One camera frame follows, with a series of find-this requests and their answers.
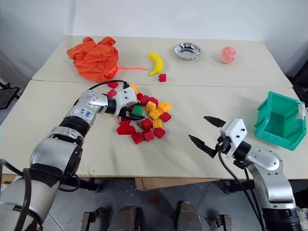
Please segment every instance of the orange fabric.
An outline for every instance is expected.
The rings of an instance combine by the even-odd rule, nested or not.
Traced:
[[[81,44],[69,49],[67,54],[73,59],[78,73],[91,81],[104,82],[112,79],[120,69],[139,69],[142,67],[117,66],[118,52],[111,37],[103,38],[98,44],[90,37],[85,37]]]

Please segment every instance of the gray floor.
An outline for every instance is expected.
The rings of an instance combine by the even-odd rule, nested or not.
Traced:
[[[215,214],[231,215],[232,230],[259,231],[259,223],[244,194],[226,195],[220,189],[221,183],[205,182],[142,192],[135,189],[134,179],[104,179],[101,192],[59,191],[44,223],[44,231],[78,231],[84,212],[103,206],[113,214],[130,204],[143,209],[145,230],[172,231],[178,201],[189,201],[197,208],[203,231],[223,230],[208,225],[206,218]],[[308,187],[308,181],[292,182],[292,186],[297,192]],[[152,203],[153,198],[158,198],[157,204]],[[90,230],[99,231],[100,225],[97,220]]]

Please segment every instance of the tabletop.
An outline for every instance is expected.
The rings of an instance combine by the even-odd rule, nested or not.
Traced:
[[[83,91],[93,83],[45,82],[32,80],[22,97],[1,125],[0,153],[18,169],[29,166],[36,145],[59,125]],[[172,104],[172,118],[163,124],[167,131],[161,140],[135,145],[132,138],[118,135],[119,119],[98,114],[85,137],[80,175],[130,177],[186,177],[229,179],[218,157],[211,159],[189,139],[194,135],[214,147],[219,129],[203,116],[225,121],[242,118],[251,145],[276,152],[284,160],[284,173],[289,179],[308,179],[308,137],[294,151],[254,137],[257,107],[274,91],[297,99],[289,88],[200,87],[137,85],[139,91]],[[98,87],[106,93],[110,88]],[[136,130],[140,122],[132,122]],[[244,172],[227,160],[240,178]]]
[[[89,82],[81,77],[66,51],[82,43],[85,36],[65,36],[34,80]],[[103,37],[93,36],[96,42]],[[118,66],[139,66],[148,70],[120,70],[114,79],[136,84],[178,86],[281,87],[291,88],[276,61],[262,41],[235,41],[179,38],[113,37],[119,52]],[[201,48],[201,55],[192,61],[179,59],[174,48],[181,42],[192,42]],[[232,64],[219,60],[220,51],[227,46],[236,49]],[[149,76],[154,62],[149,52],[156,52],[164,61],[167,82],[160,83],[158,75]]]

